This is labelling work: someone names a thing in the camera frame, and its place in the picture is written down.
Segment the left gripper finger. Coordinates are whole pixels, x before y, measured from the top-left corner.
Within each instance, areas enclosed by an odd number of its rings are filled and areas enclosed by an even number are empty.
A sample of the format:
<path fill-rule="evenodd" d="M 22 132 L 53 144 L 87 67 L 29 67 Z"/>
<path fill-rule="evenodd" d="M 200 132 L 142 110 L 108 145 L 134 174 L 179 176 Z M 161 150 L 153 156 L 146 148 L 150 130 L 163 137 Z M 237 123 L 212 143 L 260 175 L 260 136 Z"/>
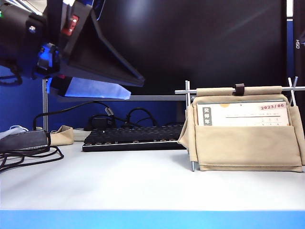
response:
<path fill-rule="evenodd" d="M 49 92 L 64 97 L 88 97 L 128 100 L 131 92 L 116 83 L 107 83 L 76 77 L 49 79 Z"/>
<path fill-rule="evenodd" d="M 60 34 L 60 73 L 69 77 L 138 86 L 145 78 L 104 37 L 93 8 L 76 4 L 71 35 Z"/>

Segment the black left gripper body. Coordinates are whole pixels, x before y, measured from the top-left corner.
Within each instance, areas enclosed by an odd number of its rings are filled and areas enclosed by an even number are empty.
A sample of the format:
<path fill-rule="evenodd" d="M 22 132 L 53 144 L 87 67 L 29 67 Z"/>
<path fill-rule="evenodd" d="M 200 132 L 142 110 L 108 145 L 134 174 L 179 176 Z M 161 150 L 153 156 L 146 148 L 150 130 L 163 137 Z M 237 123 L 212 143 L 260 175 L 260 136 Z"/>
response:
<path fill-rule="evenodd" d="M 73 0 L 49 0 L 43 11 L 29 0 L 9 1 L 9 78 L 35 78 L 60 69 L 60 35 L 70 36 L 78 18 Z"/>

